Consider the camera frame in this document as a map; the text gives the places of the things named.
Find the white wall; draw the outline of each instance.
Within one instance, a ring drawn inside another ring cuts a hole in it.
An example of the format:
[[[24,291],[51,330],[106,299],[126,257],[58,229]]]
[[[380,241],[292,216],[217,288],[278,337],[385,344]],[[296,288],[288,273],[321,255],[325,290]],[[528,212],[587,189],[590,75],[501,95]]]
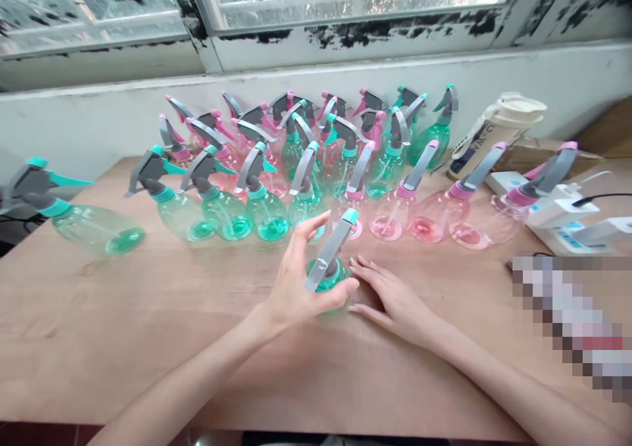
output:
[[[167,93],[194,110],[219,108],[226,115],[222,90],[254,104],[293,89],[321,104],[320,93],[327,89],[357,105],[360,87],[393,102],[397,87],[405,84],[429,93],[429,108],[419,124],[426,126],[434,121],[431,110],[445,85],[452,82],[461,97],[461,112],[451,125],[452,143],[503,91],[519,91],[549,106],[531,135],[570,137],[613,101],[632,93],[631,57],[630,42],[602,43],[4,94],[0,184],[33,155],[49,159],[50,168],[60,174],[97,178],[119,158],[141,155],[160,143],[161,112],[186,132],[164,100]]]

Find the black cable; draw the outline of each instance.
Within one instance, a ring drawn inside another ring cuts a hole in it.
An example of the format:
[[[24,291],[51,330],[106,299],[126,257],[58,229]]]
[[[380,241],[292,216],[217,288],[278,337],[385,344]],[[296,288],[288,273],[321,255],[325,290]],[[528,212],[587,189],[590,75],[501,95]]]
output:
[[[574,202],[573,206],[582,207],[583,205],[586,205],[592,202],[593,199],[597,199],[598,197],[605,197],[605,196],[632,196],[632,193],[607,193],[607,194],[602,194],[602,195],[587,196],[585,198],[580,199],[579,201]]]

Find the right hand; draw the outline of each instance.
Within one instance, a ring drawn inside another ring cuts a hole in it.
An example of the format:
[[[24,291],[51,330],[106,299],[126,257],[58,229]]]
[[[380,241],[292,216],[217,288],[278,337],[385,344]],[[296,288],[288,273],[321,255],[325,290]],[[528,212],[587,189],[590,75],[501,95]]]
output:
[[[440,339],[440,329],[446,324],[399,278],[361,255],[351,258],[351,271],[373,287],[386,312],[367,305],[355,304],[349,311],[361,314],[400,338],[429,348]]]

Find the bottle cap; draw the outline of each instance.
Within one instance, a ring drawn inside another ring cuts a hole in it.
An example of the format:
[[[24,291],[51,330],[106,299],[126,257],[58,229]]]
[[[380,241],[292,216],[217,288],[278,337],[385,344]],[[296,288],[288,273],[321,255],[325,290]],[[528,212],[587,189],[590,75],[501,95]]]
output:
[[[349,208],[336,224],[307,275],[304,287],[308,292],[315,293],[324,278],[331,278],[340,270],[336,256],[349,237],[356,219],[357,211]]]
[[[228,94],[227,92],[222,92],[222,97],[224,98],[224,101],[226,102],[226,105],[228,106],[228,109],[230,111],[230,117],[240,118],[244,112],[242,110],[242,107],[237,102],[237,100],[233,96]]]
[[[331,122],[331,132],[329,132],[329,138],[324,145],[329,145],[334,140],[343,139],[344,148],[347,150],[355,150],[357,148],[357,140],[367,143],[369,140],[365,139],[362,132],[354,126],[348,120],[338,117],[335,114],[329,114],[327,118]]]
[[[159,182],[163,174],[184,174],[186,170],[169,163],[163,158],[163,149],[155,145],[145,152],[142,160],[132,169],[130,187],[125,197],[133,196],[145,189],[156,195],[165,185]]]
[[[182,183],[180,184],[181,193],[193,187],[195,187],[200,194],[208,193],[213,189],[213,184],[209,181],[210,175],[218,172],[237,174],[237,172],[225,167],[215,158],[217,151],[216,147],[209,145],[191,162],[182,177]]]
[[[313,197],[314,190],[309,178],[314,171],[314,162],[316,160],[317,151],[318,143],[313,141],[303,152],[303,156],[296,167],[294,179],[292,180],[292,187],[290,188],[291,195],[305,195],[305,198],[302,197],[301,199],[311,199]]]
[[[369,167],[369,161],[371,160],[371,154],[374,148],[375,142],[369,140],[355,164],[354,172],[347,183],[346,189],[347,196],[352,199],[361,199],[364,196],[364,174]]]
[[[386,109],[386,101],[377,93],[369,91],[366,87],[363,87],[360,89],[360,94],[362,94],[362,100],[351,117],[357,116],[365,109],[373,109],[375,111],[383,111]]]
[[[250,150],[241,171],[239,171],[239,178],[235,187],[235,193],[241,193],[246,188],[250,192],[259,191],[263,185],[259,181],[259,175],[261,172],[275,172],[277,169],[273,167],[265,158],[266,145],[263,142],[255,144],[254,148]]]
[[[29,159],[25,165],[16,171],[5,186],[2,197],[0,197],[0,214],[6,214],[23,203],[29,204],[40,211],[57,200],[57,198],[47,194],[50,189],[94,184],[93,182],[75,180],[74,178],[67,178],[52,171],[47,171],[44,169],[47,165],[48,161],[35,157]],[[46,196],[46,198],[29,199],[29,197],[34,195],[42,195]]]
[[[402,182],[398,186],[397,188],[398,194],[400,192],[400,188],[403,189],[403,191],[401,191],[402,194],[400,194],[400,196],[406,197],[406,199],[411,199],[410,197],[408,197],[410,193],[413,193],[413,196],[414,196],[415,191],[417,191],[417,188],[419,187],[419,183],[421,183],[423,174],[428,168],[428,164],[430,163],[430,160],[433,159],[433,156],[435,155],[435,152],[438,146],[439,146],[438,140],[432,140],[431,142],[428,143],[428,145],[426,145],[426,148],[424,148],[423,153],[419,157],[419,160],[417,160],[417,163],[413,167],[413,170],[410,172],[408,176],[406,176],[402,180]],[[409,192],[406,196],[403,195],[405,191]]]

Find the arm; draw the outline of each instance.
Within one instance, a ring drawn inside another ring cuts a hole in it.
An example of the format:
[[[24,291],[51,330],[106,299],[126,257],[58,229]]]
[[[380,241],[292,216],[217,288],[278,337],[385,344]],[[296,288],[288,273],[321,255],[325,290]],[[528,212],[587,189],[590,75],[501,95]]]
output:
[[[357,280],[344,280],[325,293],[308,293],[303,288],[305,246],[312,232],[328,219],[327,212],[296,228],[267,301],[134,399],[92,439],[90,446],[168,444],[221,384],[260,348],[286,328],[340,308],[356,290]]]
[[[492,397],[540,446],[629,444],[599,419],[486,352],[435,315],[389,271],[362,257],[352,259],[351,271],[371,284],[386,312],[366,305],[351,306],[350,311],[448,361]]]

